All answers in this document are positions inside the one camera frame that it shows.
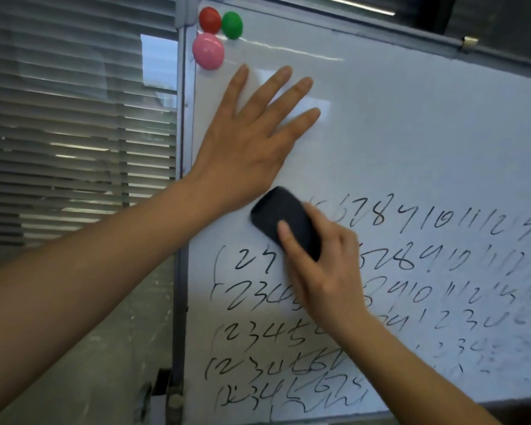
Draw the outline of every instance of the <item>left hand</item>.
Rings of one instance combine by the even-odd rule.
[[[269,105],[291,73],[289,66],[279,69],[239,113],[236,103],[248,79],[247,65],[238,69],[224,93],[187,176],[211,194],[221,214],[267,192],[295,141],[319,118],[320,110],[310,109],[276,130],[312,87],[312,78],[303,78]]]

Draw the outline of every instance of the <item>whiteboard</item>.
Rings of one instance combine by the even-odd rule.
[[[245,31],[224,41],[219,70],[196,70],[193,160],[240,64],[251,69],[241,103],[285,64],[292,83],[313,77],[294,114],[322,115],[274,186],[358,233],[369,310],[411,350],[478,402],[530,398],[531,79],[313,25],[313,14],[284,19],[289,8],[208,4],[237,11]],[[185,422],[386,410],[299,308],[251,206],[189,244]]]

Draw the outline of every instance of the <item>window blind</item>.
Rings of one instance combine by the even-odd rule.
[[[175,176],[174,0],[0,0],[0,244],[34,245]]]

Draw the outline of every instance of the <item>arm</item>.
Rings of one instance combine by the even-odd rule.
[[[264,193],[312,109],[279,123],[310,90],[279,70],[235,113],[248,68],[230,82],[191,173],[144,203],[0,268],[0,409],[102,321],[156,265],[206,225]]]
[[[403,425],[499,425],[369,314],[356,234],[310,204],[305,208],[322,240],[318,262],[299,246],[286,223],[278,226],[297,299],[346,351],[397,420]]]

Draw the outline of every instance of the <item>round magnet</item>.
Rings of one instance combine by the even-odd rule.
[[[212,7],[205,7],[199,13],[199,24],[205,33],[216,34],[220,31],[222,20],[220,13]]]
[[[193,42],[193,55],[205,70],[216,70],[224,61],[224,46],[214,34],[202,33]]]
[[[240,38],[244,31],[242,18],[236,12],[224,13],[222,17],[222,32],[231,40]]]

